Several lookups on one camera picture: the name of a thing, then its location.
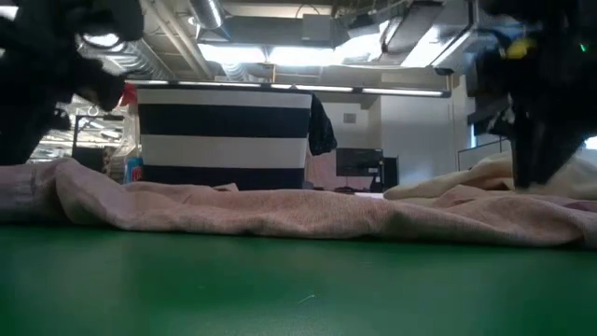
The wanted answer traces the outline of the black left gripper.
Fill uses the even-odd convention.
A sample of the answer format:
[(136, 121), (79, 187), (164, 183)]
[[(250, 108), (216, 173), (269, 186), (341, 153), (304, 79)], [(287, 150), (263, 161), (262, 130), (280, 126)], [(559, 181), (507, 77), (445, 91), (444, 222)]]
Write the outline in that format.
[[(18, 79), (33, 78), (33, 87), (52, 103), (69, 103), (74, 95), (103, 111), (118, 107), (125, 77), (105, 71), (100, 61), (78, 51), (86, 36), (109, 35), (117, 42), (143, 36), (144, 16), (138, 0), (17, 1), (14, 18), (1, 19), (5, 51), (1, 82), (15, 70)], [(26, 163), (50, 131), (69, 131), (68, 113), (49, 105), (1, 106), (1, 163)]]

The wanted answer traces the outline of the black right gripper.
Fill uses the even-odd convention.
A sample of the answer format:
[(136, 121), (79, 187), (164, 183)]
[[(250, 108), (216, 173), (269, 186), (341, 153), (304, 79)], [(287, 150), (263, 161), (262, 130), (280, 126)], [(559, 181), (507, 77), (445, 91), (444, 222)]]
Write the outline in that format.
[(497, 121), (492, 130), (512, 138), (514, 186), (545, 185), (588, 138), (588, 2), (488, 0), (479, 7), (516, 21), (518, 31), (476, 29), (493, 43), (470, 64), (467, 93), (508, 103), (511, 124)]

